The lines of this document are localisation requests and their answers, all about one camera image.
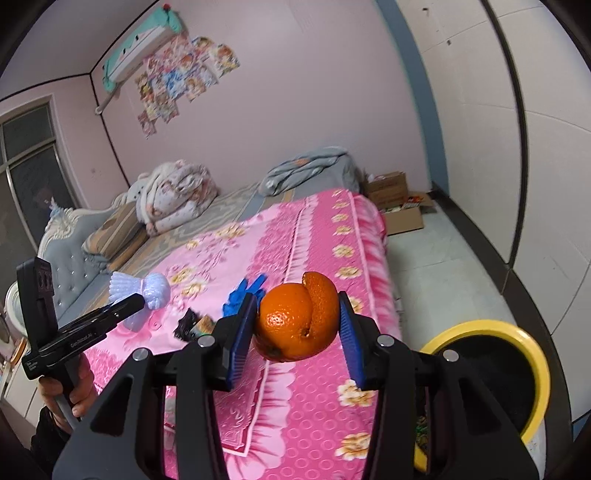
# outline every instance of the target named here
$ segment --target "anime poster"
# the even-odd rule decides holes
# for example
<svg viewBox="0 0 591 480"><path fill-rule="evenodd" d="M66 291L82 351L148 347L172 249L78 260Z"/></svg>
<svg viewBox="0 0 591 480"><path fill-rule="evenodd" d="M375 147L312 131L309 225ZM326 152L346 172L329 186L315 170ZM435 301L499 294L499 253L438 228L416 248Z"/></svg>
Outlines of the anime poster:
<svg viewBox="0 0 591 480"><path fill-rule="evenodd" d="M207 86L202 80L201 76L196 70L192 71L185 79L186 92L185 96L189 99L189 102L195 100L199 95L205 93Z"/></svg>
<svg viewBox="0 0 591 480"><path fill-rule="evenodd" d="M144 132L146 138L156 133L156 127L154 126L153 121L149 119L146 110L144 110L143 112L141 112L141 114L138 115L138 121L139 124L142 126L142 132Z"/></svg>
<svg viewBox="0 0 591 480"><path fill-rule="evenodd" d="M189 39L180 34L160 51L144 59L145 72L135 79L144 111L138 116L142 131L156 133L154 122L165 123L178 116L176 100L183 95L189 102L219 82L219 78L237 69L240 62L234 51L210 38Z"/></svg>
<svg viewBox="0 0 591 480"><path fill-rule="evenodd" d="M240 62L234 55L233 50L227 45L218 45L213 50L213 57L215 59L216 70L219 72L219 76L222 77L232 70L236 70L240 66Z"/></svg>

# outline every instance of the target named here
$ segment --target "orange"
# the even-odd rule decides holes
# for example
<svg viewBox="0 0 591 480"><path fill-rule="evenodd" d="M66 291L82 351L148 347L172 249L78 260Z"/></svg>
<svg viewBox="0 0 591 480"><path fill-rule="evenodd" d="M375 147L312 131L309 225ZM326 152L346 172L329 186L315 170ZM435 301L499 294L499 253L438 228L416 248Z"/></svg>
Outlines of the orange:
<svg viewBox="0 0 591 480"><path fill-rule="evenodd" d="M306 272L302 283L284 283L261 300L254 346L268 360L295 362L317 355L339 330L339 297L323 274Z"/></svg>

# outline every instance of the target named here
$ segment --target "pink bedspread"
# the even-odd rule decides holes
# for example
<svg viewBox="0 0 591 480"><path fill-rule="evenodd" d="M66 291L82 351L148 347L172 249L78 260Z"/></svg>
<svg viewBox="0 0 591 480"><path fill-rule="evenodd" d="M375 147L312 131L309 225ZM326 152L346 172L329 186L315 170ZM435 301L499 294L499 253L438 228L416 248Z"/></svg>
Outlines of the pink bedspread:
<svg viewBox="0 0 591 480"><path fill-rule="evenodd" d="M270 207L255 217L195 237L154 271L171 284L171 303L138 333L123 326L88 350L103 388L140 346L155 354L180 349L173 330L187 308L222 315L222 304L244 277L268 276L267 290L300 282L308 270L328 276L358 313L400 338L384 255L384 224L373 204L346 190L328 190ZM177 477L174 388L167 392L165 461ZM251 350L243 379L216 392L216 413L232 480L355 479L365 463L375 402L349 379L339 338L320 355L272 364Z"/></svg>

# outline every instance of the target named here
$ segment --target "blue glove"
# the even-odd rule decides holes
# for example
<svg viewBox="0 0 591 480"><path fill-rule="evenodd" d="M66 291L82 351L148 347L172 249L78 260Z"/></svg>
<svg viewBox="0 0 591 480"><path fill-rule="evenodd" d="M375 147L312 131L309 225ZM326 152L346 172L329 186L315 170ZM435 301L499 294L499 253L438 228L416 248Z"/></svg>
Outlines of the blue glove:
<svg viewBox="0 0 591 480"><path fill-rule="evenodd" d="M222 312L224 317L228 317L230 315L236 315L238 310L240 309L240 305L242 305L242 301L247 293L252 293L256 297L256 302L260 305L262 298L265 296L265 290L261 288L267 276L262 273L259 275L254 282L252 282L251 286L248 286L248 280L244 279L238 285L238 288L228 295L228 302L225 303L222 307Z"/></svg>

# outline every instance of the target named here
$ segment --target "tile floor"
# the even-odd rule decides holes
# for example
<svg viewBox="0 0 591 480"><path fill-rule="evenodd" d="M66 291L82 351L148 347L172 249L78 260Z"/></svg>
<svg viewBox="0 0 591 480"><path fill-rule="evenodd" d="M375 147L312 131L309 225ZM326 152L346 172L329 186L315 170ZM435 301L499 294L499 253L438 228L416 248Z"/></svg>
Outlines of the tile floor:
<svg viewBox="0 0 591 480"><path fill-rule="evenodd" d="M423 214L425 228L388 237L390 276L402 298L405 343L418 350L448 328L468 320L515 324L486 270L449 218ZM528 444L540 478L545 468L545 427Z"/></svg>

